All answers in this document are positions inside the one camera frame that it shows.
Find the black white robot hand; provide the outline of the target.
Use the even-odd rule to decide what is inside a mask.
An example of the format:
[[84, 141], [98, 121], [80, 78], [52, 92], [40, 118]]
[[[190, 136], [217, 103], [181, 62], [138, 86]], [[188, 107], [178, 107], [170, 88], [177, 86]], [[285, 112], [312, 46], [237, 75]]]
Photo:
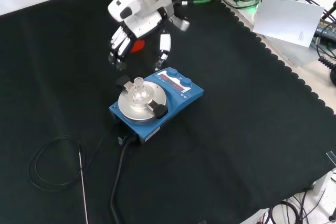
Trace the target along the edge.
[[119, 23], [109, 42], [109, 62], [121, 70], [134, 43], [159, 29], [174, 8], [172, 0], [113, 0], [108, 12]]

